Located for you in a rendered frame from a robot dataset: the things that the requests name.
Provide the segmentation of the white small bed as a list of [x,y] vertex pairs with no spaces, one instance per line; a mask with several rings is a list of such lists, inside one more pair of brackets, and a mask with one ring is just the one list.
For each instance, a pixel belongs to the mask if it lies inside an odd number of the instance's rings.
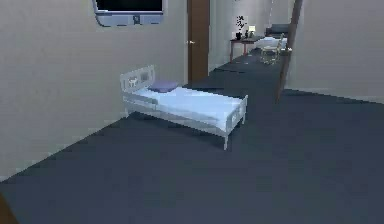
[[231,132],[245,123],[248,96],[235,98],[185,87],[156,92],[153,65],[120,75],[124,115],[138,112],[224,138],[228,148]]

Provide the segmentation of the black potted house plant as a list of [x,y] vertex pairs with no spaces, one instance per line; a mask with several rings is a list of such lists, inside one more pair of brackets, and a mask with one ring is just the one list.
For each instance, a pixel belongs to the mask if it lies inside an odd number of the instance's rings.
[[236,39],[240,40],[242,38],[242,30],[245,26],[244,17],[242,15],[239,15],[236,17],[236,26],[237,26]]

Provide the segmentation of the purple pillow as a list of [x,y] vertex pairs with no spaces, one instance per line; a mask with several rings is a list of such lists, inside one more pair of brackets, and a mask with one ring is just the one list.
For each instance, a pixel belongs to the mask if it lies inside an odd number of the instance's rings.
[[155,81],[148,87],[148,89],[158,93],[166,93],[174,90],[177,87],[178,83],[174,81]]

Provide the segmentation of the brown open room door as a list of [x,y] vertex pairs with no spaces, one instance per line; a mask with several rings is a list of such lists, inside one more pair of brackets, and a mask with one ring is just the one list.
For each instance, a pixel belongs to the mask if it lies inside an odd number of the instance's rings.
[[279,74],[279,82],[278,82],[278,87],[277,87],[277,91],[276,91],[276,98],[275,98],[276,103],[278,103],[280,101],[281,93],[282,93],[284,86],[285,86],[287,72],[289,70],[291,55],[292,55],[292,51],[293,51],[293,45],[295,42],[297,26],[298,26],[300,14],[301,14],[302,4],[303,4],[303,0],[295,0],[295,2],[294,2],[291,22],[289,24],[287,44],[286,44],[286,48],[284,51],[284,59],[283,59],[282,67],[281,67],[280,74]]

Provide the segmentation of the dark red side table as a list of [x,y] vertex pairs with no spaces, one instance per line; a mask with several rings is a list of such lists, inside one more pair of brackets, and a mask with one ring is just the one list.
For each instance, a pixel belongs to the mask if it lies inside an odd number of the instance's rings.
[[263,36],[255,36],[252,38],[243,38],[240,40],[237,39],[231,39],[230,40],[230,56],[229,56],[229,62],[232,62],[234,59],[234,46],[236,44],[241,44],[243,46],[243,55],[247,54],[247,46],[251,44],[255,44],[257,41],[263,39]]

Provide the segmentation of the grey wall television set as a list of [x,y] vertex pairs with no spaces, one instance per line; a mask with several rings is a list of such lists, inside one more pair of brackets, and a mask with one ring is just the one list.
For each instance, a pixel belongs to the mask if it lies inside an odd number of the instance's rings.
[[159,24],[164,0],[92,0],[96,21],[103,27]]

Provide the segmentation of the dark grey sofa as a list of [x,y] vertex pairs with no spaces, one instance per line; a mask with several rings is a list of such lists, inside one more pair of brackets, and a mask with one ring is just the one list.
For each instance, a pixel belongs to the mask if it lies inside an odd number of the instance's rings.
[[274,38],[278,38],[281,35],[284,35],[285,37],[287,37],[288,33],[289,33],[288,24],[272,24],[265,31],[265,35],[267,37],[274,37]]

